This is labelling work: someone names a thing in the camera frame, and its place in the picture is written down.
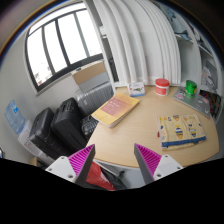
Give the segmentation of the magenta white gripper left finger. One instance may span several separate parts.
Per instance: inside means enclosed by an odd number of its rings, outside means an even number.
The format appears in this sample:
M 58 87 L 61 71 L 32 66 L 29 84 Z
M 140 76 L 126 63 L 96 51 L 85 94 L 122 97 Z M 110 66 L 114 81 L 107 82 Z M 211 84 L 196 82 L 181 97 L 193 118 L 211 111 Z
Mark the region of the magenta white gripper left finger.
M 46 168 L 46 171 L 75 183 L 78 186 L 85 187 L 94 156 L 95 145 L 92 144 L 69 157 L 60 156 Z

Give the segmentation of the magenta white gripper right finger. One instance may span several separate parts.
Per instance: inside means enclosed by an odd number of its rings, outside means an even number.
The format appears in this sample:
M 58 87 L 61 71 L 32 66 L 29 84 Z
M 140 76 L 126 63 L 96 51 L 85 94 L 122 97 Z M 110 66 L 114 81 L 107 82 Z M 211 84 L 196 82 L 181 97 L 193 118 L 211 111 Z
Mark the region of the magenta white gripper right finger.
M 145 184 L 152 183 L 182 169 L 169 155 L 160 155 L 145 146 L 134 144 L 137 159 Z

